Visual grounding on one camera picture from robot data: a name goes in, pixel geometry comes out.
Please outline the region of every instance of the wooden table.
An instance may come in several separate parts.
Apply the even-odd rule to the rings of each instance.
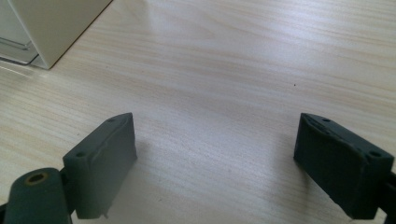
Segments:
[[[302,112],[396,155],[394,1],[114,0],[49,71],[0,74],[0,203],[131,111],[110,218],[75,223],[384,220],[352,221],[292,156]]]

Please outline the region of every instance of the screw hole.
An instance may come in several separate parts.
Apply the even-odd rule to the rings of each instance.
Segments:
[[[77,156],[77,157],[85,157],[85,153],[79,152],[76,156]]]
[[[41,182],[43,182],[44,180],[46,180],[48,177],[47,173],[39,173],[39,174],[34,174],[34,175],[30,175],[29,177],[26,178],[25,180],[25,184],[27,185],[36,185],[39,184]]]
[[[379,154],[378,152],[370,151],[369,153],[374,157],[381,157],[381,154]]]

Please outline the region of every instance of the light wood grain surface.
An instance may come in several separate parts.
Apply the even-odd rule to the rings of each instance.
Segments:
[[[114,0],[51,70],[0,74],[0,203],[131,111],[139,159],[109,219],[75,223],[384,220],[351,220],[292,155],[302,112],[396,155],[395,1]]]

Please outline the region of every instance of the white cabinet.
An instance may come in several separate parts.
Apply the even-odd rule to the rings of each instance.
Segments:
[[[51,68],[111,0],[0,0],[0,60]]]

